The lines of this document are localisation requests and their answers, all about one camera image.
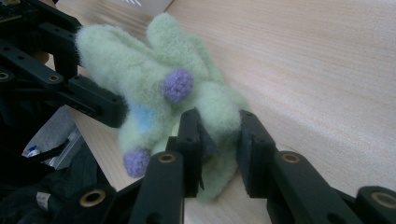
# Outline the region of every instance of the fuzzy green fabric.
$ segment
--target fuzzy green fabric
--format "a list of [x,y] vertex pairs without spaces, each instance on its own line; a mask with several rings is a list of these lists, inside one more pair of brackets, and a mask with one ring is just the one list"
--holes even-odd
[[[147,38],[148,46],[121,28],[91,25],[79,30],[76,42],[82,65],[91,79],[122,95],[128,103],[129,113],[120,127],[119,145],[126,171],[132,177],[144,174],[146,154],[165,150],[181,113],[198,109],[218,148],[204,160],[205,190],[198,193],[198,199],[211,202],[235,172],[239,110],[248,109],[247,101],[225,84],[204,43],[183,32],[170,15],[164,13],[154,18]],[[172,79],[172,74],[179,73],[185,79],[180,81],[182,77],[177,77],[176,87],[174,83],[164,84]],[[176,90],[178,98],[165,96],[167,86]]]

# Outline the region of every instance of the wood grain surface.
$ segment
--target wood grain surface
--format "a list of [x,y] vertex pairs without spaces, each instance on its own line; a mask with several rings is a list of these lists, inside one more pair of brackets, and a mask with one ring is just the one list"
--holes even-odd
[[[83,24],[145,39],[151,18],[109,1],[61,0]],[[396,190],[396,3],[377,0],[174,0],[167,12],[200,36],[227,82],[250,102],[279,149],[306,156],[337,189]],[[73,112],[110,183],[125,174],[118,131]],[[240,175],[215,204],[186,203],[185,223],[270,223]]]

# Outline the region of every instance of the green plush toy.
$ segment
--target green plush toy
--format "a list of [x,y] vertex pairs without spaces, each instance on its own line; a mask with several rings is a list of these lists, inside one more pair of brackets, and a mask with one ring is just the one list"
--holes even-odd
[[203,42],[180,30],[170,15],[157,16],[147,38],[149,46],[118,27],[92,25],[79,30],[76,41],[91,79],[129,106],[119,145],[130,176],[143,176],[150,155],[165,150],[181,113],[198,109],[217,146],[204,160],[205,190],[198,198],[212,201],[235,172],[239,110],[248,104],[225,84]]

